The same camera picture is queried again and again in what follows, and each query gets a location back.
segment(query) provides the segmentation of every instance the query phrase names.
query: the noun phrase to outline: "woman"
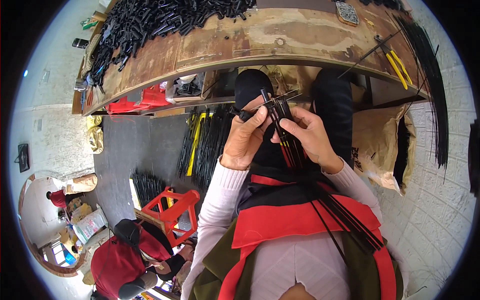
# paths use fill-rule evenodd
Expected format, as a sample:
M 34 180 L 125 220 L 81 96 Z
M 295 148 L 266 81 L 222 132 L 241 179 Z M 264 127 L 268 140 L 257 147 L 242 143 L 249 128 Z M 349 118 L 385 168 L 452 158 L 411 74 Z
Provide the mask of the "woman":
M 340 74 L 317 75 L 311 91 L 315 114 L 295 107 L 298 122 L 280 124 L 308 155 L 305 174 L 343 199 L 381 239 L 378 201 L 352 169 L 352 95 L 348 76 L 337 79 Z M 240 73 L 235 105 L 258 107 L 262 87 L 273 94 L 262 72 Z M 309 185 L 288 174 L 279 142 L 265 107 L 245 123 L 233 119 L 200 211 L 181 299 L 400 299 L 408 279 L 401 256 L 390 244 L 374 254 L 360 251 L 319 201 L 305 201 Z
M 92 257 L 90 269 L 96 283 L 93 298 L 132 299 L 155 287 L 157 276 L 172 280 L 183 264 L 192 259 L 192 245 L 176 255 L 165 234 L 155 225 L 123 219 L 115 236 L 101 245 Z

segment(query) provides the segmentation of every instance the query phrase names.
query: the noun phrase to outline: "pliers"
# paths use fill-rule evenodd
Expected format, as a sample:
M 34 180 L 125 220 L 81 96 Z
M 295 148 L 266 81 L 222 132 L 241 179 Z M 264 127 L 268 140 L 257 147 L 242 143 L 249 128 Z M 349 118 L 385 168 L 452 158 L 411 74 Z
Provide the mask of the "pliers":
M 395 73 L 400 78 L 400 81 L 402 82 L 403 87 L 406 90 L 408 90 L 407 83 L 405 82 L 405 79 L 403 78 L 402 73 L 406 76 L 406 78 L 407 78 L 407 80 L 410 84 L 413 84 L 413 83 L 412 83 L 412 80 L 410 79 L 410 76 L 408 75 L 407 70 L 405 69 L 405 66 L 403 65 L 402 61 L 400 60 L 400 58 L 398 58 L 395 51 L 391 50 L 387 45 L 385 45 L 385 43 L 383 42 L 382 38 L 379 35 L 375 36 L 375 40 L 377 41 L 377 43 L 380 44 L 380 48 L 382 48 L 383 52 L 387 56 L 388 61 L 392 65 L 393 69 L 395 70 Z M 393 58 L 398 62 L 398 64 L 402 68 L 402 72 L 400 72 L 400 69 L 398 68 L 398 66 L 396 65 L 395 61 L 393 60 L 392 56 L 390 56 L 390 54 L 392 54 Z

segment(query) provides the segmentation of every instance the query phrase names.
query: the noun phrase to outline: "white wall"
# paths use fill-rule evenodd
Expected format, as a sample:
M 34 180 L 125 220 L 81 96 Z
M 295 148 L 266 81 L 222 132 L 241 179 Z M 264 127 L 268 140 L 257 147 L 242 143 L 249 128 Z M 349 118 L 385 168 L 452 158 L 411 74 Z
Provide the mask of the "white wall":
M 80 22 L 101 10 L 98 0 L 70 0 L 45 32 L 29 63 L 15 103 L 10 132 L 10 185 L 14 214 L 18 212 L 20 190 L 26 179 L 36 174 L 66 180 L 94 171 L 93 155 L 88 152 L 86 120 L 71 114 L 75 77 L 83 51 L 71 46 L 74 38 L 89 39 L 92 32 L 82 30 Z M 47 83 L 44 70 L 50 71 Z M 37 120 L 42 130 L 37 131 Z M 28 143 L 30 170 L 20 173 L 13 163 L 17 145 Z M 29 254 L 28 259 L 39 278 L 57 299 L 88 299 L 91 287 L 82 276 L 61 278 L 45 270 Z
M 376 187 L 385 224 L 413 272 L 410 295 L 422 286 L 422 299 L 433 299 L 455 267 L 470 233 L 475 198 L 469 192 L 467 145 L 475 119 L 470 83 L 448 35 L 421 0 L 408 0 L 413 17 L 425 27 L 437 55 L 449 115 L 448 167 L 435 165 L 430 104 L 412 105 L 417 130 L 416 162 L 405 197 Z
M 29 185 L 22 209 L 22 222 L 27 235 L 37 247 L 50 242 L 51 237 L 67 226 L 66 222 L 58 222 L 58 207 L 47 199 L 47 192 L 54 192 L 57 187 L 48 177 L 35 179 Z

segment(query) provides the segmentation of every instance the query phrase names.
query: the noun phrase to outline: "white sweater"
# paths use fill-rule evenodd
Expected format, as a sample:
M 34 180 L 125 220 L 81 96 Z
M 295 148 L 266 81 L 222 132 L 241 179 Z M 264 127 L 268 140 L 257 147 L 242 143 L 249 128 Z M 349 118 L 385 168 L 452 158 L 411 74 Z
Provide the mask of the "white sweater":
M 202 260 L 230 226 L 237 196 L 247 173 L 227 169 L 217 162 L 200 211 L 198 244 L 190 274 L 182 286 L 181 300 L 188 299 L 195 279 L 204 269 Z M 368 205 L 380 224 L 383 224 L 377 198 L 347 164 L 337 174 L 324 175 L 339 192 Z M 382 226 L 380 231 L 388 240 Z M 340 235 L 333 235 L 343 249 Z M 387 248 L 398 261 L 405 290 L 408 282 L 407 265 L 394 245 L 389 243 Z M 349 299 L 345 263 L 326 232 L 265 241 L 258 246 L 256 253 L 251 300 L 277 300 L 297 282 L 302 283 L 305 290 L 316 299 Z

